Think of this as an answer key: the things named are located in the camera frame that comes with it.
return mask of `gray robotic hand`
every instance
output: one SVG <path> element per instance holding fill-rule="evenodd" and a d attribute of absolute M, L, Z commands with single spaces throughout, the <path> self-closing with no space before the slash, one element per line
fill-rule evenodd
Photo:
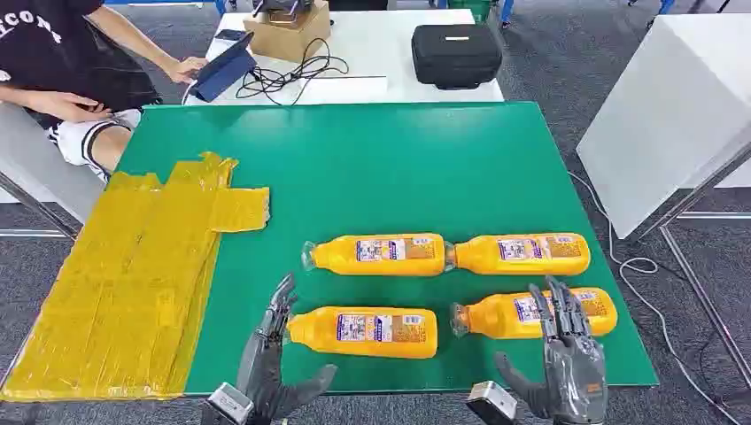
<path fill-rule="evenodd" d="M 225 382 L 209 397 L 210 405 L 236 424 L 265 425 L 284 418 L 326 392 L 334 379 L 337 367 L 326 365 L 315 377 L 297 385 L 282 382 L 282 340 L 292 304 L 297 300 L 292 295 L 294 289 L 292 274 L 287 274 L 245 345 L 236 386 Z"/>
<path fill-rule="evenodd" d="M 552 293 L 555 318 L 545 297 L 531 284 L 542 327 L 545 383 L 530 382 L 515 369 L 504 352 L 495 362 L 503 379 L 540 418 L 555 424 L 601 424 L 608 404 L 605 356 L 592 338 L 589 319 L 578 298 L 562 282 L 546 276 Z"/>

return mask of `green tabletop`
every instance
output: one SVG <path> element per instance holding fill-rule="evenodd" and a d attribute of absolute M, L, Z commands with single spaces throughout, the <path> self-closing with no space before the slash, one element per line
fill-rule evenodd
<path fill-rule="evenodd" d="M 289 271 L 305 313 L 323 305 L 424 307 L 436 312 L 433 359 L 378 359 L 313 352 L 287 344 L 283 376 L 294 383 L 320 366 L 339 372 L 332 392 L 467 390 L 502 380 L 492 354 L 503 350 L 541 378 L 540 340 L 453 336 L 452 302 L 526 291 L 540 276 L 480 276 L 462 270 L 430 278 L 305 272 L 305 241 L 341 235 L 436 232 L 448 241 L 478 235 L 577 232 L 592 249 L 589 269 L 565 278 L 597 286 L 616 303 L 618 325 L 600 338 L 608 382 L 657 379 L 542 114 L 533 103 L 194 106 L 150 108 L 120 170 L 155 171 L 203 151 L 240 160 L 232 186 L 271 188 L 266 229 L 224 235 L 187 394 L 235 381 L 245 341 L 269 295 Z"/>

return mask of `yellow bottle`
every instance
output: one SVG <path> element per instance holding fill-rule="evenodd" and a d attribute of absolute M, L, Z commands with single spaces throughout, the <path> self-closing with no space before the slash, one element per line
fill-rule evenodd
<path fill-rule="evenodd" d="M 478 236 L 454 246 L 456 266 L 477 274 L 580 274 L 589 266 L 586 240 L 575 233 Z"/>
<path fill-rule="evenodd" d="M 434 233 L 340 236 L 328 243 L 303 245 L 306 270 L 327 268 L 337 274 L 435 276 L 453 268 L 450 243 Z"/>
<path fill-rule="evenodd" d="M 290 340 L 317 352 L 429 359 L 438 347 L 436 315 L 394 307 L 321 307 L 287 323 Z"/>
<path fill-rule="evenodd" d="M 613 300 L 600 288 L 573 288 L 592 326 L 592 334 L 605 335 L 616 327 L 618 312 Z M 544 290 L 548 308 L 553 311 L 550 291 Z M 494 339 L 542 337 L 538 307 L 529 292 L 491 295 L 474 305 L 452 305 L 451 326 L 456 336 L 468 332 Z"/>

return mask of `cable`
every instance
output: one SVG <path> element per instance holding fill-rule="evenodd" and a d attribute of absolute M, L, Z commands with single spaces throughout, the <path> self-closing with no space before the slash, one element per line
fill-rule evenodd
<path fill-rule="evenodd" d="M 712 385 L 711 382 L 709 382 L 709 379 L 707 379 L 707 375 L 704 373 L 704 352 L 707 350 L 710 344 L 715 340 L 715 336 L 717 335 L 716 332 L 712 332 L 711 335 L 709 335 L 709 338 L 707 338 L 707 341 L 704 343 L 704 345 L 701 346 L 699 349 L 699 373 L 701 375 L 701 379 L 704 380 L 704 383 L 707 384 L 709 387 L 709 390 L 711 392 L 715 393 L 715 401 L 719 400 L 720 403 L 724 403 L 722 401 L 722 398 L 718 397 L 716 395 L 715 386 Z"/>
<path fill-rule="evenodd" d="M 312 56 L 309 58 L 307 56 L 308 50 L 310 50 L 311 46 L 313 46 L 313 44 L 318 41 L 322 42 L 323 45 L 326 46 L 326 54 Z M 331 64 L 332 61 L 341 62 L 342 64 L 344 64 L 345 69 L 333 66 Z M 282 105 L 274 100 L 270 96 L 270 94 L 282 90 L 287 84 L 299 81 L 301 79 L 307 79 L 305 84 L 303 84 L 302 89 L 300 89 L 298 96 L 295 97 L 295 100 L 290 104 L 294 105 L 297 104 L 298 100 L 300 100 L 300 98 L 303 96 L 303 92 L 305 92 L 308 83 L 310 83 L 313 78 L 316 78 L 322 73 L 325 73 L 329 70 L 336 71 L 344 75 L 350 72 L 350 66 L 349 64 L 347 64 L 346 60 L 338 58 L 336 56 L 331 56 L 331 48 L 329 47 L 329 44 L 326 42 L 326 40 L 323 40 L 322 38 L 314 38 L 309 44 L 307 44 L 305 51 L 303 52 L 302 60 L 300 60 L 300 65 L 296 66 L 294 69 L 287 73 L 280 73 L 273 69 L 261 68 L 260 66 L 253 67 L 253 69 L 248 71 L 248 73 L 243 76 L 243 83 L 240 85 L 240 88 L 237 89 L 235 97 L 238 99 L 247 99 L 248 97 L 254 97 L 258 94 L 263 93 L 268 98 L 268 100 L 270 100 L 274 104 Z M 253 78 L 253 81 L 247 81 L 248 76 L 251 76 Z"/>
<path fill-rule="evenodd" d="M 610 217 L 605 213 L 605 209 L 600 205 L 598 202 L 597 197 L 594 194 L 594 190 L 592 189 L 592 186 L 590 186 L 587 182 L 584 181 L 581 177 L 579 177 L 576 174 L 573 174 L 569 171 L 569 175 L 573 177 L 574 179 L 578 180 L 580 183 L 582 183 L 585 188 L 589 191 L 590 195 L 592 196 L 592 201 L 594 202 L 594 206 L 597 208 L 597 211 L 600 212 L 606 219 L 608 219 L 608 248 L 609 248 L 609 255 L 610 259 L 613 260 L 618 267 L 618 273 L 621 275 L 621 279 L 623 279 L 623 282 L 626 284 L 626 286 L 629 287 L 631 292 L 634 293 L 634 295 L 637 296 L 641 300 L 644 305 L 649 307 L 650 310 L 652 310 L 655 314 L 657 314 L 657 317 L 660 318 L 660 323 L 662 324 L 662 336 L 665 339 L 665 343 L 668 345 L 668 350 L 670 351 L 670 354 L 672 354 L 673 358 L 675 358 L 678 368 L 680 369 L 681 373 L 683 373 L 683 376 L 685 379 L 691 384 L 691 386 L 698 392 L 707 402 L 709 402 L 712 406 L 715 407 L 719 412 L 721 412 L 729 421 L 734 423 L 735 425 L 740 425 L 740 422 L 736 420 L 732 415 L 730 415 L 722 406 L 720 406 L 713 398 L 707 395 L 701 388 L 699 388 L 699 385 L 696 384 L 696 382 L 693 381 L 691 376 L 686 372 L 686 366 L 684 364 L 684 361 L 679 358 L 679 356 L 676 353 L 676 350 L 673 348 L 673 343 L 670 341 L 670 336 L 668 335 L 668 324 L 665 321 L 665 316 L 662 315 L 662 312 L 657 309 L 654 305 L 652 305 L 649 301 L 647 301 L 637 290 L 633 287 L 631 282 L 626 278 L 625 274 L 623 273 L 627 268 L 642 274 L 655 274 L 657 273 L 660 268 L 657 266 L 657 263 L 649 259 L 647 257 L 634 257 L 632 259 L 627 259 L 625 261 L 621 261 L 616 258 L 616 255 L 614 253 L 613 249 L 613 224 L 610 221 Z M 641 268 L 632 266 L 631 264 L 634 262 L 644 262 L 647 263 L 651 268 Z"/>

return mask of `black case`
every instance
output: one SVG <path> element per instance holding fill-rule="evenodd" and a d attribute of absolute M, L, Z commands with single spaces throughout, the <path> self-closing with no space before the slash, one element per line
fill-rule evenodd
<path fill-rule="evenodd" d="M 475 89 L 495 78 L 501 55 L 486 25 L 420 25 L 412 34 L 412 60 L 423 84 Z"/>

